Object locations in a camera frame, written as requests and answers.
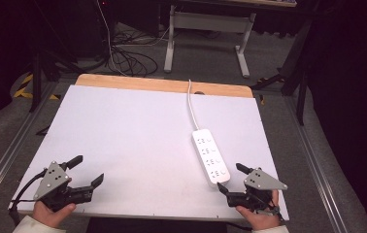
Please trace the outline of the aluminium floor rail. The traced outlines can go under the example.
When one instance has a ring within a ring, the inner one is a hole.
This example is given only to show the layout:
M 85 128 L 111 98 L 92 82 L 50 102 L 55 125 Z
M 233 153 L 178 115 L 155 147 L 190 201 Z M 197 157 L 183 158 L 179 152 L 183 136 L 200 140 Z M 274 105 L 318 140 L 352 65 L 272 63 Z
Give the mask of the aluminium floor rail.
M 292 116 L 294 125 L 298 130 L 298 135 L 304 147 L 305 157 L 309 169 L 312 173 L 322 205 L 328 215 L 334 233 L 349 233 L 335 201 L 334 193 L 331 189 L 329 181 L 327 180 L 311 145 L 306 128 L 298 121 L 294 100 L 292 97 L 285 97 L 284 101 Z
M 57 86 L 57 82 L 43 85 L 41 101 L 34 111 L 31 111 L 32 99 L 20 97 L 0 111 L 0 185 Z

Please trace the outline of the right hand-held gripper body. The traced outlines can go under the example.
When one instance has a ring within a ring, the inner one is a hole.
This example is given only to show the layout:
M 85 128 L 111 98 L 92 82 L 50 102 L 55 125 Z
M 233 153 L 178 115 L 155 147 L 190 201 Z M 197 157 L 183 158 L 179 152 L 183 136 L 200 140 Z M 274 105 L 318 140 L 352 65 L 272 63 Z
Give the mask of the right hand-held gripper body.
M 288 186 L 260 168 L 246 174 L 244 192 L 230 192 L 226 195 L 229 207 L 243 206 L 255 213 L 278 213 L 280 208 L 274 204 L 273 190 L 287 190 Z

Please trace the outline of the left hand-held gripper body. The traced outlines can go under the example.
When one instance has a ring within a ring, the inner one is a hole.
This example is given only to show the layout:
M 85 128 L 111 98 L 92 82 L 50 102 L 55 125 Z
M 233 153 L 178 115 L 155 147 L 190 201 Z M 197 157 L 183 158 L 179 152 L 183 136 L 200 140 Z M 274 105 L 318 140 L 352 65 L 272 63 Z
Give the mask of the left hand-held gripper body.
M 94 190 L 91 185 L 77 188 L 70 187 L 70 177 L 60 167 L 61 164 L 56 161 L 50 164 L 33 196 L 35 201 L 43 202 L 54 212 L 71 203 L 90 202 Z

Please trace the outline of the white power strip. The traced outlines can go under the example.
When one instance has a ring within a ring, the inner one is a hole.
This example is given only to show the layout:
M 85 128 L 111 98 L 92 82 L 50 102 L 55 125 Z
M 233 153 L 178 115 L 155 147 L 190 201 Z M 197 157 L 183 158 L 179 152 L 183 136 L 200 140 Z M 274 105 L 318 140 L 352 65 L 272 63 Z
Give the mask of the white power strip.
M 200 129 L 194 131 L 191 136 L 209 185 L 228 183 L 231 176 L 211 131 Z

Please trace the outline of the black metal stand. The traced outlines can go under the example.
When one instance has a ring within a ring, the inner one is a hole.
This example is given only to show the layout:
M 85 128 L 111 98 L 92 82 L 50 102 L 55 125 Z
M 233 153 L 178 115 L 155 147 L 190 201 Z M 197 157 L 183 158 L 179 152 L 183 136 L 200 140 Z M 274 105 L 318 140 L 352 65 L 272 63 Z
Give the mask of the black metal stand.
M 294 91 L 298 89 L 295 114 L 300 125 L 304 124 L 303 114 L 308 86 L 306 68 L 302 61 L 302 51 L 305 47 L 311 27 L 312 20 L 306 19 L 277 75 L 250 87 L 252 90 L 259 90 L 275 82 L 284 80 L 284 85 L 281 88 L 283 96 L 291 96 Z
M 83 74 L 84 70 L 72 62 L 69 51 L 44 16 L 37 0 L 28 0 L 28 3 L 33 7 L 33 15 L 28 20 L 33 51 L 33 99 L 30 109 L 30 113 L 33 113 L 42 101 L 42 74 L 49 81 L 57 82 L 60 79 L 57 63 L 75 74 Z

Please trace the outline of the yellow and black floor tape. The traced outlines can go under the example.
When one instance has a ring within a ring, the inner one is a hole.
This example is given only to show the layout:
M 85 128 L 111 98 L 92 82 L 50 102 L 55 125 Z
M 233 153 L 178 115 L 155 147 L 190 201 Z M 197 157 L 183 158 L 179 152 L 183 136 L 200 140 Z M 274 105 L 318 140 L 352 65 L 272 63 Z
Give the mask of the yellow and black floor tape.
M 28 99 L 32 99 L 33 98 L 33 94 L 30 92 L 26 92 L 25 89 L 29 86 L 29 83 L 32 81 L 33 79 L 33 75 L 32 74 L 28 74 L 23 81 L 21 82 L 21 84 L 19 85 L 17 91 L 14 94 L 15 98 L 18 97 L 22 97 L 22 98 L 28 98 Z

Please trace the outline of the person's left hand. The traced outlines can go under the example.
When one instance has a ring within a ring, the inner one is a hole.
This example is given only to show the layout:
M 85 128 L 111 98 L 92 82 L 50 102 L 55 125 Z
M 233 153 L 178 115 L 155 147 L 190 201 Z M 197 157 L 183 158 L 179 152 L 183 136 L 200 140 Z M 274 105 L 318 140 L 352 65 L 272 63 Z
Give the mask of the person's left hand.
M 61 210 L 54 212 L 49 209 L 43 202 L 37 201 L 34 204 L 32 217 L 48 227 L 57 228 L 59 224 L 75 210 L 76 205 L 71 203 Z

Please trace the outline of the white metal table frame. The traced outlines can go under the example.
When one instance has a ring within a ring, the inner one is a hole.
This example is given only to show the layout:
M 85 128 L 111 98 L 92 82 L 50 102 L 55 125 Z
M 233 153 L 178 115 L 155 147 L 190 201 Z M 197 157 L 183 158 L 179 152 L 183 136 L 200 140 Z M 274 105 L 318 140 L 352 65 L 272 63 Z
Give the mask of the white metal table frame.
M 242 4 L 246 7 L 269 8 L 270 10 L 286 10 L 295 8 L 296 0 L 218 0 L 219 4 Z M 250 76 L 244 51 L 246 49 L 256 13 L 250 13 L 248 17 L 217 16 L 198 13 L 183 13 L 176 10 L 176 5 L 171 5 L 169 12 L 169 39 L 166 49 L 164 72 L 172 71 L 174 56 L 174 30 L 195 29 L 212 30 L 218 32 L 242 33 L 243 40 L 240 45 L 234 48 L 238 59 L 242 76 L 247 79 Z

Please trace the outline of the person's right hand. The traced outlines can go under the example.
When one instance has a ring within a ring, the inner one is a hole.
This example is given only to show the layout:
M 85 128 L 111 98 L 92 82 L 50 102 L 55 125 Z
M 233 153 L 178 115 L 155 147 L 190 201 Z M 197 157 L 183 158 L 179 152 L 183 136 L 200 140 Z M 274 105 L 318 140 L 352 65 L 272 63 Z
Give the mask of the person's right hand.
M 280 217 L 277 215 L 256 214 L 243 206 L 237 206 L 236 211 L 250 224 L 253 231 L 269 230 L 281 225 Z

